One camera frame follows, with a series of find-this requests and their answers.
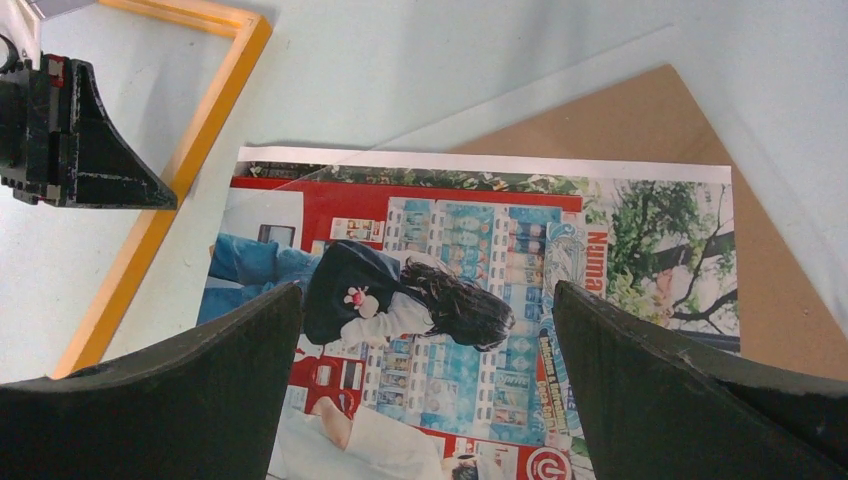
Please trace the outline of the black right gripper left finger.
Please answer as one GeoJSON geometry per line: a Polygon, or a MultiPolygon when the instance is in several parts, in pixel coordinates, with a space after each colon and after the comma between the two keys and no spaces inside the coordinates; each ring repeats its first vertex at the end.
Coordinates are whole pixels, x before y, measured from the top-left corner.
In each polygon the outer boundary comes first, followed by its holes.
{"type": "Polygon", "coordinates": [[[301,325],[277,287],[61,379],[1,387],[5,479],[262,479],[301,325]]]}

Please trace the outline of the colourful printed photo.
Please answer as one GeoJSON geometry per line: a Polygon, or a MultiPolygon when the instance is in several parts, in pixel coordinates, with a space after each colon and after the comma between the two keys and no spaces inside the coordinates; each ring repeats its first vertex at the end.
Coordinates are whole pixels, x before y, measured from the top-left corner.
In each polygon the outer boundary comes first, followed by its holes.
{"type": "Polygon", "coordinates": [[[303,324],[277,479],[592,479],[559,282],[740,349],[726,166],[244,147],[198,319],[303,324]]]}

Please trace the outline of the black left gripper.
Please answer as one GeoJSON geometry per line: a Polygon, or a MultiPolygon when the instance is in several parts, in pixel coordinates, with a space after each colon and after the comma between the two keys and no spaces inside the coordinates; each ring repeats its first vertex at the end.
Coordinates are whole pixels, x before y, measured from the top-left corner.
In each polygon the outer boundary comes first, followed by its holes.
{"type": "Polygon", "coordinates": [[[174,191],[109,118],[90,63],[44,58],[46,77],[6,36],[1,55],[1,184],[15,199],[66,208],[177,207],[174,191]]]}

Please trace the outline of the orange wooden picture frame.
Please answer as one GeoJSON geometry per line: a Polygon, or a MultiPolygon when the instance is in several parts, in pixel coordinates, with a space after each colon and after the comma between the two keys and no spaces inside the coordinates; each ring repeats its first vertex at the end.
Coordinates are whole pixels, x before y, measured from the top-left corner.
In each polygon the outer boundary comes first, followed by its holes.
{"type": "MultiPolygon", "coordinates": [[[[231,41],[164,171],[182,203],[271,37],[272,27],[257,12],[212,1],[136,0],[109,5],[231,41]]],[[[102,360],[177,214],[176,210],[159,210],[138,216],[52,378],[64,378],[102,360]]]]}

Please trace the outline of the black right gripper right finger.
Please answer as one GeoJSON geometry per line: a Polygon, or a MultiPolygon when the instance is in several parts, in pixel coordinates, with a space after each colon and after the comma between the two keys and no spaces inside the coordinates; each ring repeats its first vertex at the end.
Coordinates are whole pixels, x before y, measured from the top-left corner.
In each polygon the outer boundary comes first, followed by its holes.
{"type": "Polygon", "coordinates": [[[847,385],[725,353],[567,281],[553,317],[600,479],[843,479],[847,385]]]}

